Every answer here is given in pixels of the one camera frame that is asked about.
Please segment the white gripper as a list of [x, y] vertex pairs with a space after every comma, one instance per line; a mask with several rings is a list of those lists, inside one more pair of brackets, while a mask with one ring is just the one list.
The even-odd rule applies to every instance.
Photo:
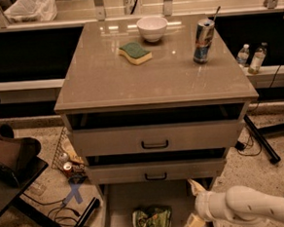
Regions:
[[197, 183], [195, 180], [189, 178], [193, 195], [195, 197], [195, 213], [191, 213], [187, 223], [184, 227], [204, 227], [205, 221], [213, 221], [214, 216], [210, 212], [209, 199], [213, 195], [213, 192], [205, 191], [205, 188]]

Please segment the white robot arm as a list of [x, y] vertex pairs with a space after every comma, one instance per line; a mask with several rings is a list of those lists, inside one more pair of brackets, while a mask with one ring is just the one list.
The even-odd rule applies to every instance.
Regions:
[[184, 227], [204, 227], [207, 222], [225, 220], [258, 227], [269, 219], [284, 223], [284, 198], [267, 195], [246, 186], [232, 186], [225, 193], [207, 191], [189, 179], [195, 196], [195, 211]]

